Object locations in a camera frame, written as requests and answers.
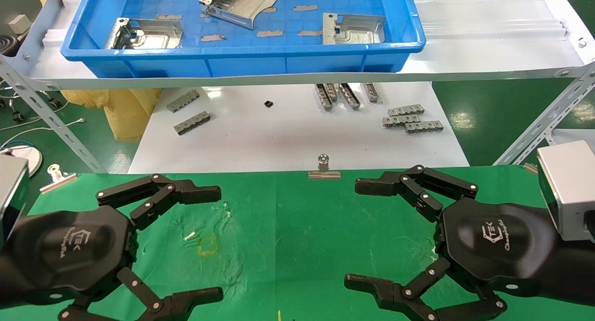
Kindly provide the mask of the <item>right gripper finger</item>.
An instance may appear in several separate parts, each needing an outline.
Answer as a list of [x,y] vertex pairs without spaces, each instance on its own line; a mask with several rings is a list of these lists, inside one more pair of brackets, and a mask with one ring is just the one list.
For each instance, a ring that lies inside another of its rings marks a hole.
[[422,295],[434,286],[452,267],[447,258],[438,258],[407,285],[378,277],[347,274],[347,289],[374,296],[378,308],[400,312],[410,321],[490,321],[506,312],[508,305],[487,286],[476,286],[477,301],[446,308],[430,308]]
[[459,201],[476,198],[478,186],[425,166],[402,172],[385,171],[378,179],[359,178],[355,182],[357,194],[399,195],[430,223],[439,222],[443,205],[429,191]]

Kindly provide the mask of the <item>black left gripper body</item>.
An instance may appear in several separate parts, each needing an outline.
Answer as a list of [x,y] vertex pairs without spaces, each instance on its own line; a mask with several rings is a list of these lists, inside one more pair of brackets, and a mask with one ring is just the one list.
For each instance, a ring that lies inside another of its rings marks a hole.
[[117,272],[131,268],[138,247],[131,221],[108,205],[23,217],[8,239],[8,303],[100,301],[121,285]]

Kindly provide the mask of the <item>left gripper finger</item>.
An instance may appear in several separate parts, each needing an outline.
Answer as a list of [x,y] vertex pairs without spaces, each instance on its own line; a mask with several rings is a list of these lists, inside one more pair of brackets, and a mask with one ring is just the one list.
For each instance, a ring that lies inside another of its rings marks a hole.
[[[187,321],[196,306],[219,302],[224,297],[221,287],[211,287],[158,298],[130,268],[122,268],[116,277],[145,306],[146,310],[137,318],[138,321]],[[90,313],[90,305],[91,299],[81,296],[60,312],[58,320],[113,321],[113,318]]]
[[172,180],[161,174],[147,175],[96,194],[99,205],[113,208],[143,201],[130,213],[132,227],[140,231],[176,204],[208,204],[221,198],[219,186],[196,186],[191,180]]

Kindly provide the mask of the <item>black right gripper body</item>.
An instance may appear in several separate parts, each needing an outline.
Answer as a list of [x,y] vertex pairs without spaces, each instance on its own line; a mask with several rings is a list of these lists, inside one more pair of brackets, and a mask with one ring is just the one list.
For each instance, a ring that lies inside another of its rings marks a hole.
[[559,234],[545,209],[464,198],[444,209],[440,228],[449,276],[463,289],[557,296],[550,260]]

